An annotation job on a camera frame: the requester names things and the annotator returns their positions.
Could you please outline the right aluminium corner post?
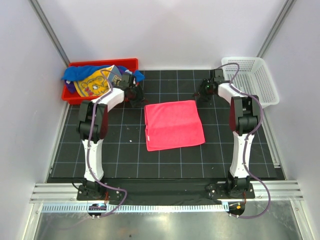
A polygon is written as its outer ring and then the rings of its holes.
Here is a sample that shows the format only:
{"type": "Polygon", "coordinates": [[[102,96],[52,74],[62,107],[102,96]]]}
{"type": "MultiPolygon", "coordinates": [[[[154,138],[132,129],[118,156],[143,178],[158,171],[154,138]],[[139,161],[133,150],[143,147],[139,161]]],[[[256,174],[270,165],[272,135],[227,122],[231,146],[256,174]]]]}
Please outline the right aluminium corner post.
{"type": "Polygon", "coordinates": [[[273,41],[275,40],[283,23],[285,22],[286,18],[290,14],[296,2],[297,2],[296,0],[286,0],[284,2],[284,5],[282,6],[279,14],[277,15],[256,57],[263,58],[266,55],[268,49],[271,47],[273,41]]]}

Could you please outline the purple towel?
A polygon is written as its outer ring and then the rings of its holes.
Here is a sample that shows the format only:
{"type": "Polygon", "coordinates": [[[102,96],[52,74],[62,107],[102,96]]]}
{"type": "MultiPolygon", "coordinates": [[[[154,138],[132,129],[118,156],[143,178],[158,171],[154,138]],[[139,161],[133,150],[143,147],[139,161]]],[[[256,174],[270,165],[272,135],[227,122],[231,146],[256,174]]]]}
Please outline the purple towel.
{"type": "MultiPolygon", "coordinates": [[[[143,81],[143,80],[145,79],[145,76],[144,76],[139,70],[136,70],[135,72],[129,71],[129,72],[125,72],[125,73],[133,74],[133,75],[136,77],[136,80],[137,80],[138,82],[143,81]]],[[[65,86],[67,87],[68,91],[69,91],[70,93],[72,93],[72,94],[77,91],[77,88],[76,88],[76,86],[75,86],[75,83],[78,83],[78,82],[80,82],[80,81],[67,81],[67,80],[64,80],[65,86]]]]}

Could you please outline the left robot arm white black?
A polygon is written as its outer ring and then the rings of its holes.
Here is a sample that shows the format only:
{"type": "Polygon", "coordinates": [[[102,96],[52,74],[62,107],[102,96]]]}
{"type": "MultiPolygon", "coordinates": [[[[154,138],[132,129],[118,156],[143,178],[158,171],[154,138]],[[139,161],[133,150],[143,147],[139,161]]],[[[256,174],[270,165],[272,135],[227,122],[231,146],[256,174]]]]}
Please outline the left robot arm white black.
{"type": "Polygon", "coordinates": [[[138,78],[125,72],[120,78],[109,81],[102,70],[102,79],[107,91],[93,100],[83,100],[78,113],[78,127],[84,147],[84,180],[77,188],[78,200],[102,200],[108,189],[104,183],[102,166],[103,141],[108,132],[108,114],[117,105],[128,101],[132,107],[139,107],[145,101],[145,95],[138,78]]]}

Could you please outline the pink microfiber towel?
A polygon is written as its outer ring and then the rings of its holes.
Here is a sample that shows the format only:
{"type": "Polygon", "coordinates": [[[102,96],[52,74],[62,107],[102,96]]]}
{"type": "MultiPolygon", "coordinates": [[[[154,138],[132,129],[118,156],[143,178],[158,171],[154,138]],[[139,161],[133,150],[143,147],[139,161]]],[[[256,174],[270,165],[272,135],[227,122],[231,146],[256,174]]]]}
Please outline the pink microfiber towel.
{"type": "Polygon", "coordinates": [[[148,104],[144,107],[149,152],[193,147],[206,142],[195,100],[148,104]]]}

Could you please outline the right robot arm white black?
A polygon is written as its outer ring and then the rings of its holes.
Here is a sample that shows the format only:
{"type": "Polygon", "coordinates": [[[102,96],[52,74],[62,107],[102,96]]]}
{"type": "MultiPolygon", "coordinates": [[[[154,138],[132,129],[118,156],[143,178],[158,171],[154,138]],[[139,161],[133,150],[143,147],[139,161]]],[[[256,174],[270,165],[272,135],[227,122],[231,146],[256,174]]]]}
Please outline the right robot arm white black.
{"type": "Polygon", "coordinates": [[[250,190],[249,162],[255,131],[261,125],[261,106],[256,96],[237,89],[225,80],[222,69],[213,69],[193,94],[208,102],[217,95],[229,103],[229,127],[233,134],[232,163],[224,184],[217,184],[212,193],[221,198],[241,198],[250,190]]]}

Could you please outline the grey lettered towel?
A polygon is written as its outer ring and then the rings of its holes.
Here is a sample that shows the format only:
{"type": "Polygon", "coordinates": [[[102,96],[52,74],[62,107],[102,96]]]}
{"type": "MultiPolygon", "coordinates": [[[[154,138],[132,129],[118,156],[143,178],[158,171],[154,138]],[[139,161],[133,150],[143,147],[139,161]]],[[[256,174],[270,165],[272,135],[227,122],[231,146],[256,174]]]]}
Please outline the grey lettered towel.
{"type": "Polygon", "coordinates": [[[113,87],[119,86],[120,82],[122,81],[122,74],[119,68],[115,65],[112,65],[109,70],[110,70],[109,77],[110,77],[112,86],[113,87]]]}

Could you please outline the aluminium corner post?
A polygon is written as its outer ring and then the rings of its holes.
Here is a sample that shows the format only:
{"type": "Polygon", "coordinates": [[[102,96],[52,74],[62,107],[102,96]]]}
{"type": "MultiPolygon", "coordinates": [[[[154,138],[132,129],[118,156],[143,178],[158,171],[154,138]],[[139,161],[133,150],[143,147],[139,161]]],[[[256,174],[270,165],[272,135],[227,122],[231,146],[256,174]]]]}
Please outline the aluminium corner post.
{"type": "Polygon", "coordinates": [[[290,14],[296,2],[297,2],[296,0],[286,0],[284,2],[284,5],[282,6],[279,14],[277,15],[256,57],[263,58],[266,55],[268,49],[271,47],[273,41],[275,40],[283,23],[285,22],[286,18],[290,14]]]}
{"type": "Polygon", "coordinates": [[[70,64],[70,60],[69,60],[63,46],[61,45],[53,27],[51,26],[45,12],[43,11],[39,1],[38,0],[29,0],[28,2],[30,3],[32,9],[34,10],[35,14],[37,15],[40,23],[42,24],[44,30],[46,31],[47,35],[49,36],[52,44],[54,45],[55,49],[58,52],[60,58],[62,59],[64,64],[66,66],[68,66],[70,64]]]}

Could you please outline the red plastic bin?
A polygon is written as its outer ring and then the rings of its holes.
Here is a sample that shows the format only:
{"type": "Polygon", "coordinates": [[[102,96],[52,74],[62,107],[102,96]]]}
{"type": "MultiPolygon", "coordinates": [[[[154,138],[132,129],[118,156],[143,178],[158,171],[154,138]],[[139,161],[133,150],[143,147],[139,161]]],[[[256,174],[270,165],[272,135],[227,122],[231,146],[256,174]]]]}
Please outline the red plastic bin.
{"type": "MultiPolygon", "coordinates": [[[[139,68],[139,61],[137,58],[124,58],[124,59],[109,59],[109,60],[96,60],[96,61],[82,61],[72,62],[68,67],[83,67],[83,66],[103,66],[103,65],[115,65],[124,66],[133,73],[139,68]]],[[[83,100],[93,100],[94,97],[81,97],[77,91],[70,93],[64,84],[62,96],[63,101],[68,102],[70,105],[79,105],[83,100]]]]}

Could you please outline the left aluminium corner post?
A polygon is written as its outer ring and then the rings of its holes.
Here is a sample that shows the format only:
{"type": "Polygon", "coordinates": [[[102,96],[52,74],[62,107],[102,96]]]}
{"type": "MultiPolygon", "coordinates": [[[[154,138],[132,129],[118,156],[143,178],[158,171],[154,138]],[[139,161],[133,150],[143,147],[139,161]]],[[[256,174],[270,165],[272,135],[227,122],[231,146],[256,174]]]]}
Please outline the left aluminium corner post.
{"type": "Polygon", "coordinates": [[[45,12],[43,11],[39,1],[38,0],[29,0],[28,2],[30,3],[32,9],[34,10],[35,14],[37,15],[40,23],[42,24],[44,30],[46,31],[47,35],[49,36],[52,44],[54,45],[55,49],[58,52],[60,58],[62,59],[64,64],[66,66],[68,66],[70,64],[70,60],[69,60],[63,46],[61,45],[53,27],[51,26],[45,12]]]}

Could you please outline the aluminium front rail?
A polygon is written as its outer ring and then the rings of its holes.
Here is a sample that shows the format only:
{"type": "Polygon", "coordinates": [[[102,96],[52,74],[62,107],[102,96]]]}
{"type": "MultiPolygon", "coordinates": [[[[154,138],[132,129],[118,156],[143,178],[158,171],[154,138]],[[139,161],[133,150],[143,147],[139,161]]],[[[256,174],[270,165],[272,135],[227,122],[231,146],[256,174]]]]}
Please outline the aluminium front rail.
{"type": "MultiPolygon", "coordinates": [[[[273,201],[302,201],[304,199],[296,180],[267,180],[267,186],[273,201]]],[[[266,201],[267,192],[258,181],[253,181],[253,190],[257,201],[266,201]]],[[[68,202],[75,201],[78,191],[70,183],[37,183],[32,191],[30,202],[68,202]]]]}

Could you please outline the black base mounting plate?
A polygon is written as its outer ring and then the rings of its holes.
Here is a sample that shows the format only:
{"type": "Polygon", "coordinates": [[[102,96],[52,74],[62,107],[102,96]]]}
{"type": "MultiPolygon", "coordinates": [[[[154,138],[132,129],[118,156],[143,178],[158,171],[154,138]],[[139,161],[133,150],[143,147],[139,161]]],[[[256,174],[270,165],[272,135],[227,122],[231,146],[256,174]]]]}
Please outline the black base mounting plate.
{"type": "Polygon", "coordinates": [[[127,190],[126,204],[175,205],[227,199],[254,199],[253,185],[239,184],[228,189],[223,179],[215,178],[107,178],[103,187],[84,180],[78,187],[79,201],[108,200],[116,203],[127,190]]]}

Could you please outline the blue towel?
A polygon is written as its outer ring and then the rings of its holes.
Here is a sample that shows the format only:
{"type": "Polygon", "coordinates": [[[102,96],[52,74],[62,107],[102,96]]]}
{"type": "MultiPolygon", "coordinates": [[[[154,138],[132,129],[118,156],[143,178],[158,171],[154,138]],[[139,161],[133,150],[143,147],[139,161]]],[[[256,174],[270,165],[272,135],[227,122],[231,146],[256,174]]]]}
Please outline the blue towel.
{"type": "MultiPolygon", "coordinates": [[[[99,71],[103,68],[109,68],[111,65],[101,65],[101,66],[93,66],[93,65],[85,65],[85,66],[70,66],[65,71],[61,78],[63,81],[82,81],[85,78],[92,75],[94,72],[99,71]]],[[[116,67],[118,71],[123,74],[124,72],[129,72],[130,70],[121,65],[112,65],[112,67],[116,67]]]]}

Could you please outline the white perforated plastic basket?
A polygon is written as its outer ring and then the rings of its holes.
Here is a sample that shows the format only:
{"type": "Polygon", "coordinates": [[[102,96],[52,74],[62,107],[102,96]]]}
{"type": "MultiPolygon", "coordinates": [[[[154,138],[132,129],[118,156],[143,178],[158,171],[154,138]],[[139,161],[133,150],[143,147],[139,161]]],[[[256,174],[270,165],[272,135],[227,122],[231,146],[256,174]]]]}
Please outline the white perforated plastic basket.
{"type": "Polygon", "coordinates": [[[266,62],[260,57],[231,56],[221,60],[226,81],[240,91],[256,95],[263,108],[277,105],[280,98],[266,62]]]}

